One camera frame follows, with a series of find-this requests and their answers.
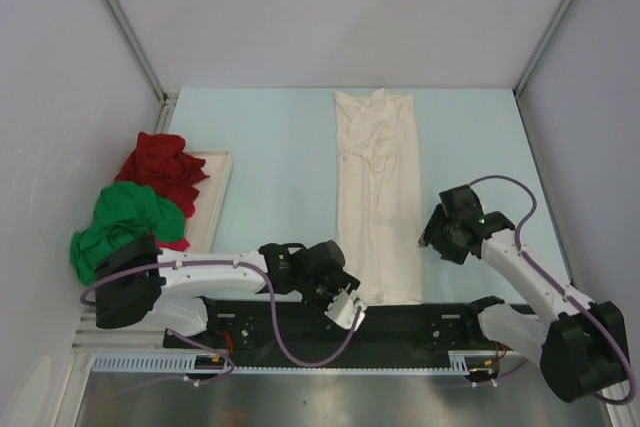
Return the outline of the cream white t shirt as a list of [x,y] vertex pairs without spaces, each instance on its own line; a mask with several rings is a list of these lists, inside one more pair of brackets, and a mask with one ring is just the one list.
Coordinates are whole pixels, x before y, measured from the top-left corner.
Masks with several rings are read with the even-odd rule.
[[423,300],[421,164],[414,99],[379,89],[334,97],[337,242],[369,305]]

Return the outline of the dark red t shirt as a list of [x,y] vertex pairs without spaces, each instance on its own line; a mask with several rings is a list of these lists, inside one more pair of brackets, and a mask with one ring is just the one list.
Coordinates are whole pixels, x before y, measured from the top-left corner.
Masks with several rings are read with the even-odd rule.
[[179,135],[139,132],[135,148],[114,181],[151,187],[189,219],[195,214],[200,194],[196,185],[209,176],[204,172],[206,161],[188,154],[185,148],[186,141]]

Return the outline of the green t shirt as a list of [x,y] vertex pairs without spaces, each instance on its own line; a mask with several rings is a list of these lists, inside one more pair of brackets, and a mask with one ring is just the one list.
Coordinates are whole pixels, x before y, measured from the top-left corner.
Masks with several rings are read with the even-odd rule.
[[179,207],[151,187],[115,182],[100,191],[90,225],[73,234],[70,264],[80,283],[89,286],[98,263],[121,247],[147,234],[162,243],[178,242],[185,225]]

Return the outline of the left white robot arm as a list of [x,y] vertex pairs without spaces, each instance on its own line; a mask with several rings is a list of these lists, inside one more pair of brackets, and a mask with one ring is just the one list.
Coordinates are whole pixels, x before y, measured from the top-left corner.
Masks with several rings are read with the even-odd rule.
[[357,331],[366,306],[360,282],[345,270],[336,242],[307,247],[268,243],[240,254],[194,254],[160,248],[144,235],[99,261],[91,287],[96,325],[104,330],[155,324],[178,331],[197,345],[214,344],[220,321],[205,302],[239,292],[273,297],[296,292],[331,327]]

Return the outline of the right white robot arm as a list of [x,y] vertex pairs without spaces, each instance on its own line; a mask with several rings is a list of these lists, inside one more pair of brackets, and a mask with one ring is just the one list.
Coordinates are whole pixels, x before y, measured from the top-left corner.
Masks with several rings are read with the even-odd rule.
[[475,303],[461,335],[473,348],[491,341],[536,365],[550,390],[566,403],[593,396],[623,406],[637,396],[621,310],[597,303],[569,282],[561,282],[534,258],[522,239],[532,217],[513,223],[499,211],[486,212],[471,184],[443,191],[420,243],[458,265],[474,256],[518,291],[533,313],[517,312],[500,299]]

